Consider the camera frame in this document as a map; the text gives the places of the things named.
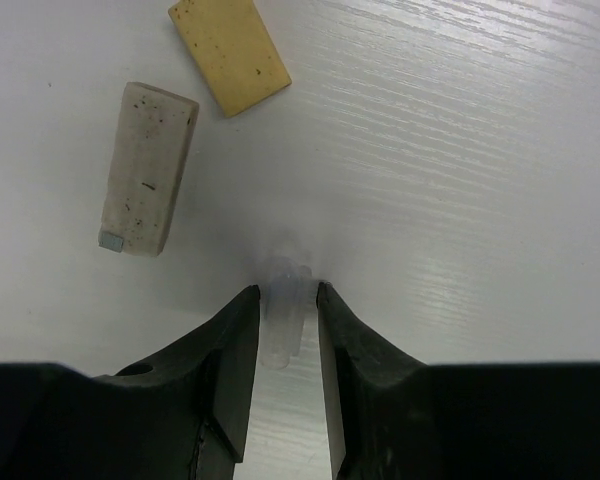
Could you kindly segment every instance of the wood grain surface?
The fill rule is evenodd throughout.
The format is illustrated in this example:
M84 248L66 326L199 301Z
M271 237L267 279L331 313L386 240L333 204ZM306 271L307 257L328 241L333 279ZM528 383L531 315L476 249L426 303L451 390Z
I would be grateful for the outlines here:
M171 3L0 2L0 361L114 372L281 239L426 362L600 359L600 0L259 0L294 84L229 120ZM157 259L97 246L127 81L201 104ZM317 348L236 479L329 477Z

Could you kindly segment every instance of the transparent plastic object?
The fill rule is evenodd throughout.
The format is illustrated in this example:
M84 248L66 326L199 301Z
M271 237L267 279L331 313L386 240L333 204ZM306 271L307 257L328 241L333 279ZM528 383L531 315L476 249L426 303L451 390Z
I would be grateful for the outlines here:
M272 369L289 365L300 352L311 269L287 257L272 257L265 267L260 363Z

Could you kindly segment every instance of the yellow eraser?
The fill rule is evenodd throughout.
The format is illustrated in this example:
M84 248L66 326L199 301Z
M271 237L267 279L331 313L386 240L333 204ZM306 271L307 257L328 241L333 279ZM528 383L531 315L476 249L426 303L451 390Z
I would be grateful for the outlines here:
M252 0L181 0L169 16L227 117L291 83Z

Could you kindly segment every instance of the eraser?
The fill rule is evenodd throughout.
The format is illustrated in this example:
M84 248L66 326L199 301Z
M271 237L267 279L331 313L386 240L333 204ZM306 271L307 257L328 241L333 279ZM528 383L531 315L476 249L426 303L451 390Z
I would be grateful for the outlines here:
M169 16L225 116L291 84L252 0L182 0Z
M198 104L150 85L122 96L99 244L157 256L169 235Z

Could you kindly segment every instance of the white table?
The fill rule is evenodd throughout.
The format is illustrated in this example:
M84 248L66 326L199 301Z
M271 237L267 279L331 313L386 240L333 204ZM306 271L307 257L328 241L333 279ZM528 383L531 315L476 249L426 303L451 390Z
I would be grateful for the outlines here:
M294 84L230 120L171 3L0 1L0 361L113 373L283 236L426 362L600 359L600 0L259 0ZM131 80L201 103L157 259L96 241ZM316 330L236 479L328 478Z

